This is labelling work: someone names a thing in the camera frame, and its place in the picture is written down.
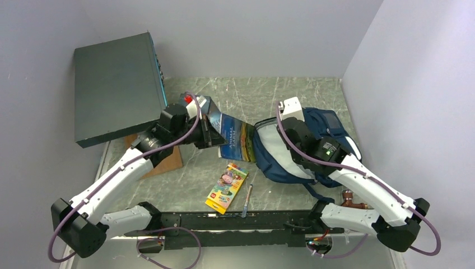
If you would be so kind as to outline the Animal Farm book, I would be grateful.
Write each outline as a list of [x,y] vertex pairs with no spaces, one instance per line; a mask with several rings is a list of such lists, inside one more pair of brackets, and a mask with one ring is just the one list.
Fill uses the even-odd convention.
[[253,137],[255,127],[221,112],[208,114],[212,127],[224,138],[225,143],[219,146],[218,156],[222,159],[256,162]]

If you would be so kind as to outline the navy blue student backpack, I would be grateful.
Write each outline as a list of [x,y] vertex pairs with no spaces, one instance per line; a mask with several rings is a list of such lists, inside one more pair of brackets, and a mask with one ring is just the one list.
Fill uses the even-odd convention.
[[[333,137],[348,148],[359,161],[362,160],[360,149],[345,130],[335,111],[303,108],[302,112],[308,129],[315,137]],[[255,124],[253,150],[257,167],[269,180],[283,184],[301,184],[314,198],[334,202],[334,199],[318,194],[313,185],[319,183],[327,188],[335,188],[341,184],[322,173],[304,170],[292,161],[291,153],[278,133],[276,118],[268,118]]]

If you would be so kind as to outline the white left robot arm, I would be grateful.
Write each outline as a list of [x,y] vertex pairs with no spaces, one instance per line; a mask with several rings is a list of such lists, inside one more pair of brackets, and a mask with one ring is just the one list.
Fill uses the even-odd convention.
[[118,212],[107,210],[132,182],[153,170],[174,151],[193,144],[206,149],[226,144],[220,134],[221,112],[212,102],[196,106],[171,104],[159,120],[140,134],[120,160],[93,185],[66,201],[51,206],[54,236],[75,254],[87,258],[106,240],[132,231],[156,234],[164,224],[162,213],[149,202]]

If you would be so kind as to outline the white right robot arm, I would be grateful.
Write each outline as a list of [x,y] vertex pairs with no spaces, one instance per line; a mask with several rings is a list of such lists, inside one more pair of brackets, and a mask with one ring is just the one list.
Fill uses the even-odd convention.
[[399,193],[366,168],[345,129],[322,126],[314,133],[301,119],[278,117],[276,132],[282,145],[272,146],[271,154],[277,162],[299,171],[298,178],[326,187],[343,185],[370,205],[369,209],[344,207],[319,196],[308,219],[311,230],[345,228],[374,235],[394,251],[412,248],[430,204]]

